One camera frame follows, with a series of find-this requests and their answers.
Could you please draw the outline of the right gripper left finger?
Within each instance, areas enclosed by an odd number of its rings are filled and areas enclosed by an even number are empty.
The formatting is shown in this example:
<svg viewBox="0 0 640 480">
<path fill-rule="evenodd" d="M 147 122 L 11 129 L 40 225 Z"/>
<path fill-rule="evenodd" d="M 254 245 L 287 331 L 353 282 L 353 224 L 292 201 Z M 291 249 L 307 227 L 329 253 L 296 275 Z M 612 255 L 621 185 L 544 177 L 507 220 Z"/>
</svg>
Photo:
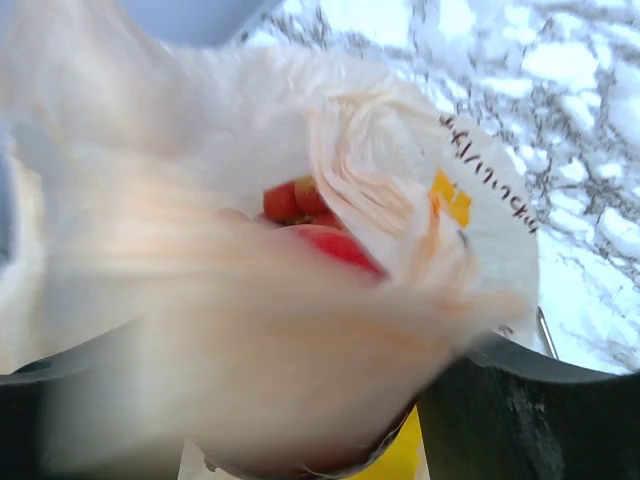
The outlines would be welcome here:
<svg viewBox="0 0 640 480">
<path fill-rule="evenodd" d="M 54 473 L 41 446 L 43 404 L 53 388 L 95 369 L 86 355 L 65 352 L 33 361 L 1 377 L 1 477 L 92 479 L 88 472 Z"/>
</svg>

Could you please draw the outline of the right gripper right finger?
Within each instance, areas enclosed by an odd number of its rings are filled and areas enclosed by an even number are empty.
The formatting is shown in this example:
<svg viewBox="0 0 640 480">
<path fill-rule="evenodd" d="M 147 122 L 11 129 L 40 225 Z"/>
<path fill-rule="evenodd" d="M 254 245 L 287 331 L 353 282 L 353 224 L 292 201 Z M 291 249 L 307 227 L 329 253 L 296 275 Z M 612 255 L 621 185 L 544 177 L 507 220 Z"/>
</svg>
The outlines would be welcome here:
<svg viewBox="0 0 640 480">
<path fill-rule="evenodd" d="M 419 397 L 433 480 L 638 480 L 639 376 L 594 371 L 497 334 Z"/>
</svg>

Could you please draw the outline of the red fake apple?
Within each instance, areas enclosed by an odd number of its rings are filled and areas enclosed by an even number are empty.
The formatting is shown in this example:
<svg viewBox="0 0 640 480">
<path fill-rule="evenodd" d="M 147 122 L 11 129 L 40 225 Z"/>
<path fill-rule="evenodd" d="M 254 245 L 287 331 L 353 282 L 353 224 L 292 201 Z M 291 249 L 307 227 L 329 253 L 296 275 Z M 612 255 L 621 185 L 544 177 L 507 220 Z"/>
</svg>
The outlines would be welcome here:
<svg viewBox="0 0 640 480">
<path fill-rule="evenodd" d="M 335 260 L 366 270 L 378 279 L 387 276 L 356 240 L 342 230 L 313 224 L 292 225 L 282 227 L 281 230 L 284 233 L 296 235 Z"/>
</svg>

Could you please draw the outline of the orange translucent plastic bag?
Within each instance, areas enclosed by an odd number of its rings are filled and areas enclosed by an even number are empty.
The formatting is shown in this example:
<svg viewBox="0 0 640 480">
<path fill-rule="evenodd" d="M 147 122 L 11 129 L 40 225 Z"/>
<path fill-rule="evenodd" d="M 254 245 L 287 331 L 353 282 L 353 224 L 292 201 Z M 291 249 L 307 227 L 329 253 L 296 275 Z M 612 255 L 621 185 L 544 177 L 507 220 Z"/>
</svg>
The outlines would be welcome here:
<svg viewBox="0 0 640 480">
<path fill-rule="evenodd" d="M 114 1 L 21 1 L 1 111 L 20 183 L 1 361 L 96 362 L 47 394 L 54 473 L 136 479 L 185 440 L 242 477 L 349 473 L 479 335 L 532 338 L 522 177 L 381 63 L 170 46 Z M 260 218 L 307 175 L 385 278 Z"/>
</svg>

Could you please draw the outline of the red fake cherry tomatoes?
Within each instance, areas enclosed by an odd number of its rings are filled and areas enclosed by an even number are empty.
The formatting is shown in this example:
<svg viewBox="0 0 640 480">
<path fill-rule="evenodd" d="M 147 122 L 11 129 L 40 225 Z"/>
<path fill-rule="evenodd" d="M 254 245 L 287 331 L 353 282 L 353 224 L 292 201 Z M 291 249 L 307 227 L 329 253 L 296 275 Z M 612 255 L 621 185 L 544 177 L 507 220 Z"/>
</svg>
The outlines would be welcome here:
<svg viewBox="0 0 640 480">
<path fill-rule="evenodd" d="M 345 227 L 321 196 L 314 178 L 298 177 L 263 192 L 260 218 L 280 226 Z"/>
</svg>

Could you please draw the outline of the green handled screwdriver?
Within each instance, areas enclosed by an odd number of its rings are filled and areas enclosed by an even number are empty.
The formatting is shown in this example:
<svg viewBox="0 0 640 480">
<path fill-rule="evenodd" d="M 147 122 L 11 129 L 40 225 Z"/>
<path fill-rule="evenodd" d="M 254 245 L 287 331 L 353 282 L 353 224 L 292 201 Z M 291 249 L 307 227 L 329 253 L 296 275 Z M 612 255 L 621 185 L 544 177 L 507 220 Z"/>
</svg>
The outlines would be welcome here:
<svg viewBox="0 0 640 480">
<path fill-rule="evenodd" d="M 537 325 L 538 325 L 538 330 L 541 336 L 541 340 L 544 344 L 547 355 L 555 360 L 558 360 L 559 356 L 557 353 L 557 349 L 554 344 L 553 338 L 551 336 L 551 332 L 549 330 L 546 317 L 540 306 L 537 307 L 536 320 L 537 320 Z"/>
</svg>

